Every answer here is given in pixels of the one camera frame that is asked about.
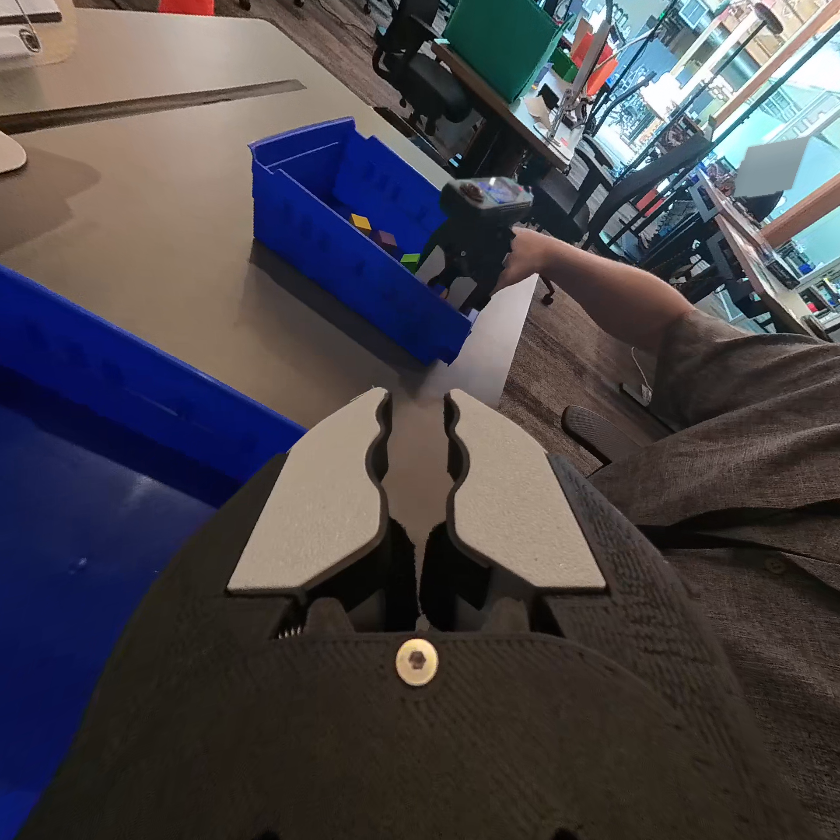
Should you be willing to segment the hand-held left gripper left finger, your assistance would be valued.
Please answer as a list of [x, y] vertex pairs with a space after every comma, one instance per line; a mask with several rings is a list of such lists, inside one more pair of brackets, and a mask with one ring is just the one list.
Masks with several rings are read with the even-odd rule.
[[372, 387], [287, 458], [227, 583], [232, 595], [308, 595], [382, 545], [392, 395]]

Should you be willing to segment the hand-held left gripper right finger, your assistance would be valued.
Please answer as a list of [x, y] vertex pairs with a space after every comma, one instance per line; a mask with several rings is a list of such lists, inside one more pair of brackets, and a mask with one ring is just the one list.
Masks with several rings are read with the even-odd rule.
[[594, 593], [605, 577], [545, 449], [467, 392], [444, 398], [447, 529], [456, 548], [490, 570], [490, 592]]

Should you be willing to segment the blue plastic bin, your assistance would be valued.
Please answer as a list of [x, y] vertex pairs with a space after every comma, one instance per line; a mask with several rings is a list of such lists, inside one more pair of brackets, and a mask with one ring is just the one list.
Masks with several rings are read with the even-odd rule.
[[254, 238], [422, 364], [450, 364], [478, 311], [464, 314], [350, 220], [365, 217], [419, 254], [444, 222], [440, 190], [352, 117], [251, 143]]
[[1, 268], [1, 838], [183, 543], [305, 428]]

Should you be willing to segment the background wooden desk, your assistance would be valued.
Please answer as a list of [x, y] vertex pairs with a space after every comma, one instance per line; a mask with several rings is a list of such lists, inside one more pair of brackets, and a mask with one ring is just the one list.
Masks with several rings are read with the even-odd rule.
[[530, 154], [567, 173], [584, 128], [570, 128], [563, 122], [552, 140], [539, 130], [525, 99], [508, 103], [476, 73], [473, 67], [454, 53], [448, 44], [435, 40], [432, 51], [436, 61], [446, 67], [468, 92], [474, 109], [485, 121], [469, 143], [462, 164], [467, 176], [513, 176]]

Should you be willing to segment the grey desk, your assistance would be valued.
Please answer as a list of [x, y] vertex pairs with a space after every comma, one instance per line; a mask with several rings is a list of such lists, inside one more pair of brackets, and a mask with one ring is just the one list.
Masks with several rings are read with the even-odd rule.
[[442, 432], [443, 394], [498, 408], [534, 281], [502, 293], [451, 365], [418, 366], [253, 243], [248, 143], [353, 117], [441, 187], [445, 172], [266, 21], [78, 9], [63, 62], [2, 74], [2, 116], [52, 117], [234, 88], [247, 97], [21, 133], [2, 177], [2, 264], [309, 427], [381, 385], [397, 432]]

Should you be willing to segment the person's right hand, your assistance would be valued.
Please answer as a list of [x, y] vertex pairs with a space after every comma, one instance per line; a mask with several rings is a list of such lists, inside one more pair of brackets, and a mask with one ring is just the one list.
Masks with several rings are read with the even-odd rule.
[[527, 227], [515, 227], [493, 293], [513, 287], [532, 276], [553, 281], [555, 264], [563, 253], [564, 243], [560, 240]]

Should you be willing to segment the green board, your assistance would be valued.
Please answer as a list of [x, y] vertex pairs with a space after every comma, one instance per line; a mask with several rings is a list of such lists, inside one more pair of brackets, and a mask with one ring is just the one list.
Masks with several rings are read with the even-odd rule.
[[520, 99], [549, 61], [561, 27], [537, 2], [460, 1], [443, 38], [507, 104]]

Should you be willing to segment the instruction sheet on wooden board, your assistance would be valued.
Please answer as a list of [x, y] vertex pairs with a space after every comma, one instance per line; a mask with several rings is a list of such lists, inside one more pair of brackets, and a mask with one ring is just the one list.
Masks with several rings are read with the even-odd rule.
[[72, 1], [2, 1], [1, 71], [50, 66], [71, 57], [77, 45]]

